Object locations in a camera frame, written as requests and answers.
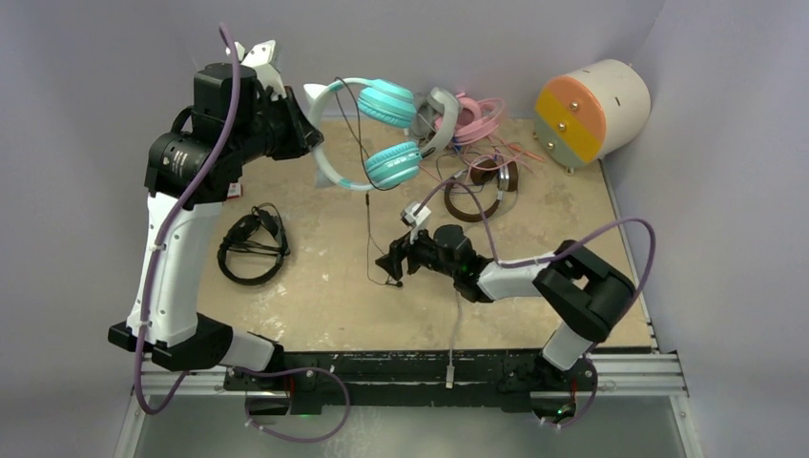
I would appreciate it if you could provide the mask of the black headphones with cable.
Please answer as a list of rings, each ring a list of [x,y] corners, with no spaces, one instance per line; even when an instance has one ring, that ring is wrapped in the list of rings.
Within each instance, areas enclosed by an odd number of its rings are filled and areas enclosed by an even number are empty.
[[[259,229],[269,233],[276,244],[267,245],[251,240]],[[257,277],[239,277],[228,267],[228,255],[231,253],[271,257],[274,264]],[[241,217],[227,231],[218,246],[217,262],[220,272],[235,284],[260,286],[276,277],[283,267],[285,258],[290,255],[290,243],[280,211],[273,203],[264,202],[253,206],[249,214]]]

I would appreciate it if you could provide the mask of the pink headphones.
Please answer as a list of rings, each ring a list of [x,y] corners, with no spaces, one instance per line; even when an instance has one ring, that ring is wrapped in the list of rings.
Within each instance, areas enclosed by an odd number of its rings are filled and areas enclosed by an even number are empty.
[[[455,96],[460,112],[450,140],[453,147],[467,146],[494,134],[506,117],[507,105],[502,98],[476,100],[465,93]]]

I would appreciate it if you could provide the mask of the teal white cat headphones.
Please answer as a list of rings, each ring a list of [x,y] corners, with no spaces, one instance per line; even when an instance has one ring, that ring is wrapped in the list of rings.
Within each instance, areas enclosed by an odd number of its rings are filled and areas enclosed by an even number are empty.
[[[365,198],[390,203],[414,193],[424,157],[408,129],[417,116],[412,92],[382,79],[337,78],[303,87],[307,119],[325,130],[312,156],[315,187],[298,198],[294,223],[313,237],[308,248],[352,261],[373,245]]]

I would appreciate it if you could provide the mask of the brown headphones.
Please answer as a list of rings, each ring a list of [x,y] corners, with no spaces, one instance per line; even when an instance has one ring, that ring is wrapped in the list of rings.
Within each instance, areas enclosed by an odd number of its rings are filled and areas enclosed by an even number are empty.
[[[444,189],[444,204],[448,212],[456,219],[477,223],[483,218],[494,216],[504,201],[505,194],[516,193],[519,188],[520,172],[518,164],[514,161],[500,162],[493,158],[483,158],[472,163],[470,169],[459,171],[450,177],[451,184]],[[465,190],[460,186],[463,182],[473,195],[481,192],[490,192],[494,200],[489,205],[483,205],[484,214],[479,211],[469,213],[461,210],[453,202],[456,195]]]

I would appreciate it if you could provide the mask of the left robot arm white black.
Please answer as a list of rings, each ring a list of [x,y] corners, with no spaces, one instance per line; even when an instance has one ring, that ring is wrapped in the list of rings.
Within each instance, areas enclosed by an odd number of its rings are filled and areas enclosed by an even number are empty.
[[[275,343],[199,313],[197,294],[209,241],[243,167],[263,156],[304,156],[322,140],[273,66],[215,63],[197,72],[193,104],[149,150],[140,285],[129,317],[109,328],[109,342],[150,353],[171,371],[240,366],[259,389],[279,386],[284,364],[273,357]]]

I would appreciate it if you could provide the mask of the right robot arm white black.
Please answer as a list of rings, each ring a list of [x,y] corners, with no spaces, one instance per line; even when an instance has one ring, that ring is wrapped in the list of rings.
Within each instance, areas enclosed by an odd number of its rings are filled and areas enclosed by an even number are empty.
[[[394,239],[375,263],[394,281],[422,268],[443,274],[469,302],[544,299],[561,320],[535,364],[538,381],[549,388],[571,378],[574,364],[607,340],[638,296],[627,276],[577,240],[544,256],[499,263],[478,254],[457,224]]]

